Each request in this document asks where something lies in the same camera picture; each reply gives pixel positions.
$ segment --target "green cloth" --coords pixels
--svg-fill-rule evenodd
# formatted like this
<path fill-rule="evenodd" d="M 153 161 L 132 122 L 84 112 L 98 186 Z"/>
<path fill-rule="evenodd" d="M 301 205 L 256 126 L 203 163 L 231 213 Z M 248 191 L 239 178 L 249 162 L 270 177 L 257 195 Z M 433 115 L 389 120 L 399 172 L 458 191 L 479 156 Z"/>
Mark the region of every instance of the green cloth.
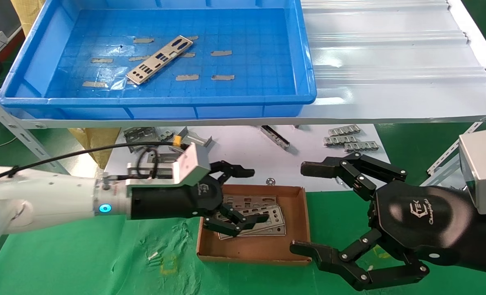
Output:
<path fill-rule="evenodd" d="M 342 249 L 368 231 L 368 203 L 352 192 L 310 193 L 307 201 L 316 243 Z M 196 257 L 197 230 L 197 218 L 108 216 L 10 235 L 0 252 L 0 295 L 357 294 L 314 264 L 203 263 Z M 400 264 L 377 248 L 359 265 Z M 367 293 L 486 295 L 486 273 L 432 265 L 421 283 Z"/>

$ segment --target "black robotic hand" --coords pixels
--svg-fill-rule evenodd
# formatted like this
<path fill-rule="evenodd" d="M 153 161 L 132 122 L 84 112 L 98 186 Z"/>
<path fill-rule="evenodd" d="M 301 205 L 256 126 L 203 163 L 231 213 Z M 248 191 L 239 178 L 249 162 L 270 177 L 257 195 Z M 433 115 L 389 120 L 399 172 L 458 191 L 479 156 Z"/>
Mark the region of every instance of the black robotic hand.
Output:
<path fill-rule="evenodd" d="M 215 172 L 222 172 L 222 175 L 218 179 L 206 175 L 194 186 L 133 188 L 131 218 L 145 220 L 202 216 L 205 217 L 203 228 L 233 237 L 239 235 L 242 230 L 254 228 L 256 223 L 268 220 L 267 214 L 243 216 L 230 205 L 223 203 L 222 185 L 230 177 L 254 176 L 253 169 L 220 161 L 210 164 L 209 174 Z M 230 222 L 213 218 L 217 212 Z"/>
<path fill-rule="evenodd" d="M 292 253 L 312 257 L 319 270 L 342 276 L 356 290 L 419 282 L 429 273 L 420 260 L 486 271 L 486 215 L 477 213 L 468 193 L 408 185 L 405 170 L 359 153 L 304 162 L 301 174 L 340 177 L 371 202 L 371 230 L 346 249 L 303 241 L 290 244 Z M 387 185 L 376 189 L 365 175 Z M 370 271 L 357 266 L 355 262 L 376 244 L 405 265 Z"/>

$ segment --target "perforated metal bracket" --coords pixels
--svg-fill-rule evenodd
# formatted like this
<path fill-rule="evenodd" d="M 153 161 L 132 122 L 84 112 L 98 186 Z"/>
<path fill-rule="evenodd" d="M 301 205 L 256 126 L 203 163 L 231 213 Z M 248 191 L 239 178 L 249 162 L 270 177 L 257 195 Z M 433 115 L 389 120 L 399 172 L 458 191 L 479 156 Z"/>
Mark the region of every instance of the perforated metal bracket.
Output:
<path fill-rule="evenodd" d="M 183 36 L 177 36 L 170 41 L 158 52 L 150 56 L 147 60 L 141 62 L 135 69 L 127 74 L 127 78 L 137 85 L 143 84 L 151 76 L 153 76 L 159 69 L 171 62 L 176 56 L 185 52 L 185 50 L 192 46 L 193 42 Z"/>

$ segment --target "logo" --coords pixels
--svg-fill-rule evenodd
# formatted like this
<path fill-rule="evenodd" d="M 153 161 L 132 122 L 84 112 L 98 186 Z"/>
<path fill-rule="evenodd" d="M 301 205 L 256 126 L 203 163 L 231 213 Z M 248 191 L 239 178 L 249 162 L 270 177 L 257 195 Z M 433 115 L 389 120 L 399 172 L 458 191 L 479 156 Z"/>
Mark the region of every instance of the logo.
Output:
<path fill-rule="evenodd" d="M 207 193 L 210 187 L 207 184 L 201 183 L 197 186 L 197 194 L 201 196 L 202 193 Z"/>
<path fill-rule="evenodd" d="M 413 203 L 410 203 L 410 213 L 421 218 L 428 214 L 428 210 L 427 207 L 421 205 L 418 200 L 413 200 Z"/>

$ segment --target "metal plate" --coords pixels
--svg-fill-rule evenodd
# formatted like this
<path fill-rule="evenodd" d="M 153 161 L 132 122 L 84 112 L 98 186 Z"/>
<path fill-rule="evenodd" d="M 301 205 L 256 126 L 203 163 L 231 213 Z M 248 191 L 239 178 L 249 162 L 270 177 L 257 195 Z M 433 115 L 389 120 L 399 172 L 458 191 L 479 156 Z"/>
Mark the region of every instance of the metal plate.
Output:
<path fill-rule="evenodd" d="M 281 212 L 281 208 L 279 206 L 272 207 L 270 209 L 255 211 L 249 215 L 254 215 L 254 214 L 269 214 L 270 218 L 266 222 L 257 223 L 252 229 L 242 230 L 241 233 L 239 234 L 240 236 L 253 234 L 264 229 L 274 228 L 285 224 L 283 213 Z M 230 239 L 230 238 L 232 238 L 232 236 L 219 234 L 219 239 L 221 240 Z"/>
<path fill-rule="evenodd" d="M 276 196 L 242 196 L 224 195 L 223 203 L 231 205 L 235 210 L 251 209 L 256 207 L 271 206 L 277 204 Z"/>
<path fill-rule="evenodd" d="M 159 69 L 171 62 L 174 58 L 185 52 L 193 44 L 183 36 L 177 36 L 158 52 L 141 62 L 135 69 L 127 74 L 127 78 L 137 85 L 142 84 L 153 76 Z"/>

